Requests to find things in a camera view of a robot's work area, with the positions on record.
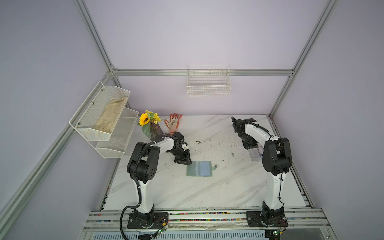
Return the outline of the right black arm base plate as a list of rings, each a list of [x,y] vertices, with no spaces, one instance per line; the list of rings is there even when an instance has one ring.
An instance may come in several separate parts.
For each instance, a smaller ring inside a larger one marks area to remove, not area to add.
[[[287,218],[281,210],[277,211],[248,211],[246,219],[250,228],[287,227]]]

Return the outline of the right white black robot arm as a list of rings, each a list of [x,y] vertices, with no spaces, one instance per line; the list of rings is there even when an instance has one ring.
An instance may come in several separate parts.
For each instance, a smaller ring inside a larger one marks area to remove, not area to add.
[[[273,135],[254,119],[232,117],[234,132],[246,150],[263,146],[262,164],[268,173],[267,195],[263,200],[262,225],[272,226],[283,218],[285,203],[282,200],[285,178],[293,165],[290,141]]]

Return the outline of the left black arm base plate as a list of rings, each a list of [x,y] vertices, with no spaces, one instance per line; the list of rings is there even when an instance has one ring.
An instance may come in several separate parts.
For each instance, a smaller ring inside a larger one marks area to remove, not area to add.
[[[128,223],[125,225],[128,229],[160,229],[163,224],[168,222],[169,213],[153,212],[142,214],[140,212],[130,213]]]

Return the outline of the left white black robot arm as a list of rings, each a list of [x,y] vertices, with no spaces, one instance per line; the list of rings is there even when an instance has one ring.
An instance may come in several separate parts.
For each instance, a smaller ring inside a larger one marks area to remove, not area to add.
[[[166,134],[158,141],[138,142],[127,166],[127,173],[134,181],[138,195],[138,203],[130,207],[134,210],[130,219],[146,227],[152,225],[155,219],[155,204],[149,197],[147,186],[155,177],[163,153],[172,154],[176,164],[192,164],[188,143],[181,133],[175,132],[173,135]]]

